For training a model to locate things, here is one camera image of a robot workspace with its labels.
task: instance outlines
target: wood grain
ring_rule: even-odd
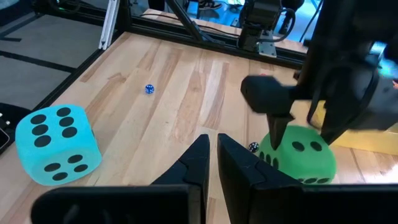
[[[226,133],[243,146],[268,132],[240,93],[247,74],[294,84],[293,70],[195,47],[124,33],[54,103],[80,105],[103,155],[92,173],[65,186],[147,185],[167,170],[200,134],[211,142],[208,223],[228,223],[218,174],[216,142]],[[151,83],[155,92],[145,94]],[[305,124],[308,106],[294,104],[293,123]],[[397,182],[398,158],[333,148],[334,183]],[[34,200],[53,187],[36,184],[12,145],[0,157],[0,223],[29,223]]]

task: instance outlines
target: small blue die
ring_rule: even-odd
[[[146,85],[145,86],[145,92],[148,93],[148,94],[151,94],[151,93],[155,92],[154,86],[151,85],[151,84]]]
[[[42,185],[58,185],[89,174],[101,162],[90,123],[82,107],[58,105],[35,111],[16,129],[22,166]]]

